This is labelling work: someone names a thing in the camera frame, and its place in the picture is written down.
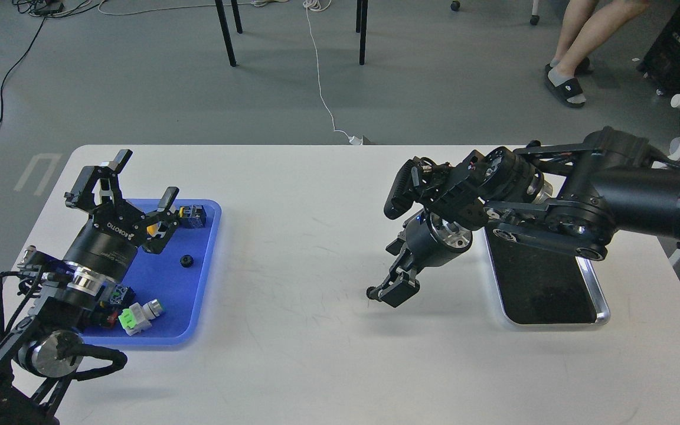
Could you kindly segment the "black Robotiq image left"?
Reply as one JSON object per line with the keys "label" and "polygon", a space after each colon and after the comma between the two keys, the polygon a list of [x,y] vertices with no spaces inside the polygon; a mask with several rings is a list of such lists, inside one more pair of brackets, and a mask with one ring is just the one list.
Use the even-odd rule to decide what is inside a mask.
{"label": "black Robotiq image left", "polygon": [[[160,254],[180,225],[173,203],[178,187],[168,187],[153,211],[143,212],[125,201],[119,174],[132,156],[120,150],[113,161],[84,166],[65,204],[89,217],[64,255],[74,269],[89,269],[121,282],[140,251]],[[148,227],[154,232],[146,234]]]}

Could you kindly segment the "black Robotiq image right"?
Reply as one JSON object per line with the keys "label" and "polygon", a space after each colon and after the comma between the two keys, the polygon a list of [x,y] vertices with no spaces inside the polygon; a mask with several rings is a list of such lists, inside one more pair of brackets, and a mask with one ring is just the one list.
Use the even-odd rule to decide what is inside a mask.
{"label": "black Robotiq image right", "polygon": [[419,292],[418,272],[440,267],[467,252],[472,231],[429,211],[418,211],[405,220],[402,231],[387,245],[396,256],[388,273],[375,286],[375,300],[397,308]]}

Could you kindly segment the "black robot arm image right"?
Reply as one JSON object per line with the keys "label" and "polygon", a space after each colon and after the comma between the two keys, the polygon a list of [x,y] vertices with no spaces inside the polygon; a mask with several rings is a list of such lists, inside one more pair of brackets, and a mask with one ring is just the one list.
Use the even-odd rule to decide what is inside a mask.
{"label": "black robot arm image right", "polygon": [[470,248],[470,234],[591,261],[618,230],[669,237],[680,248],[680,161],[647,139],[606,126],[582,143],[472,151],[453,166],[427,157],[402,164],[384,205],[396,220],[420,204],[387,251],[396,257],[367,297],[398,307],[419,292],[417,275]]}

